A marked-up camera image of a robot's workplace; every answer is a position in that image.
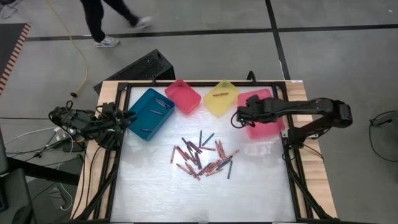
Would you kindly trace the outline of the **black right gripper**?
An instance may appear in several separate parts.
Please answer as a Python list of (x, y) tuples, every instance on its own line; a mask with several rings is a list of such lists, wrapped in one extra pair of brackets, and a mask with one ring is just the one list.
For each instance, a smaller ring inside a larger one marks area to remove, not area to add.
[(277, 115), (273, 109), (274, 98), (260, 99), (258, 95), (250, 96), (244, 106), (238, 106), (236, 121), (241, 124), (275, 123)]

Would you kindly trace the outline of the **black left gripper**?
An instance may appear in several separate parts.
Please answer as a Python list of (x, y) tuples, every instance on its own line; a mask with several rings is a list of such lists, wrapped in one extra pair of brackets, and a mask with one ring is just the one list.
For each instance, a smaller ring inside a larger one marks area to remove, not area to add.
[(119, 149), (125, 124), (137, 120), (133, 111), (121, 111), (114, 103), (103, 103), (101, 106), (96, 142), (104, 149)]

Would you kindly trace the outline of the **blue plastic bin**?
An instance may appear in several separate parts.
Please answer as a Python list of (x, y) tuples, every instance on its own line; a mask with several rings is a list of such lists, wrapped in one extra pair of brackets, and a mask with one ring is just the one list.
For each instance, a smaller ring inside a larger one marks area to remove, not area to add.
[[(129, 126), (129, 129), (141, 139), (150, 141), (162, 125), (174, 113), (175, 104), (153, 88), (149, 88), (144, 93), (139, 93), (137, 96), (138, 99), (129, 107), (129, 111), (136, 113), (134, 117), (136, 117), (137, 120)], [(164, 108), (156, 102), (155, 98), (166, 102), (171, 106), (171, 108)], [(159, 111), (163, 113), (164, 116), (151, 113), (150, 110)], [(140, 129), (151, 129), (153, 131), (143, 132), (140, 131)]]

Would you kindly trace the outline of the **large pink plastic bin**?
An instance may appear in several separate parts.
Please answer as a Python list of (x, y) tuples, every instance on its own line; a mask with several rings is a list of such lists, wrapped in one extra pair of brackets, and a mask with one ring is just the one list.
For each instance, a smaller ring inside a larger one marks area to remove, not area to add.
[[(238, 106), (245, 106), (246, 100), (257, 95), (260, 100), (264, 98), (273, 98), (273, 94), (268, 89), (261, 89), (256, 91), (249, 91), (238, 95)], [(279, 134), (285, 129), (285, 124), (282, 118), (279, 118), (275, 123), (255, 123), (255, 127), (246, 126), (245, 130), (250, 139), (261, 139), (269, 136)]]

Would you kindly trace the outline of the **yellow plastic bin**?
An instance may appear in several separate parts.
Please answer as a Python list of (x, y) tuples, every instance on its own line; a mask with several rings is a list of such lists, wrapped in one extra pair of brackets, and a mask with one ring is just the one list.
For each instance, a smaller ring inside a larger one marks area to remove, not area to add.
[[(226, 96), (213, 97), (212, 95), (217, 93), (226, 93)], [(211, 114), (216, 117), (223, 116), (231, 106), (233, 106), (238, 98), (239, 89), (235, 87), (231, 82), (223, 80), (219, 82), (214, 88), (212, 88), (203, 98), (206, 108)]]

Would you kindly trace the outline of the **small red plastic bin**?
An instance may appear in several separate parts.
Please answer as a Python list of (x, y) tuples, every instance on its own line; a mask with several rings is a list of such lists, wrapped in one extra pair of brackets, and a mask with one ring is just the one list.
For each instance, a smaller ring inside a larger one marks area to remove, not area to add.
[(201, 96), (183, 80), (174, 81), (164, 92), (184, 114), (192, 113), (201, 102)]

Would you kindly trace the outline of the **black floor stand beam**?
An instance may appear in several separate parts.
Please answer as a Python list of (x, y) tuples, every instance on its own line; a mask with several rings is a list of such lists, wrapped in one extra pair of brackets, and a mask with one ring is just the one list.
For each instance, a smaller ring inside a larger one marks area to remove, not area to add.
[(15, 158), (5, 157), (0, 159), (0, 174), (6, 174), (16, 169), (22, 169), (25, 175), (38, 179), (45, 179), (62, 184), (78, 185), (80, 176), (61, 170), (48, 168), (32, 164), (30, 162), (21, 161)]

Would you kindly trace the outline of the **person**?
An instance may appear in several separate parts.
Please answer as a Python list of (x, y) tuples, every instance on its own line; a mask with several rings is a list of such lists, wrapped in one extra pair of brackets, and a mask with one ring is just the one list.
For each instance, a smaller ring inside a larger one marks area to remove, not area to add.
[(117, 38), (106, 35), (102, 30), (102, 20), (104, 17), (102, 1), (125, 18), (125, 20), (136, 29), (149, 27), (152, 22), (151, 16), (139, 17), (133, 14), (124, 0), (80, 0), (89, 32), (95, 45), (99, 48), (115, 47), (119, 44)]

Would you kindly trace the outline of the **striped floor mat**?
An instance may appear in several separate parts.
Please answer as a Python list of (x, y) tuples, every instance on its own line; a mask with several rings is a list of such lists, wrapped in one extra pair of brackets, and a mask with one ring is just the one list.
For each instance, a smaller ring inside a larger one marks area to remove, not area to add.
[(0, 96), (31, 29), (29, 23), (0, 24)]

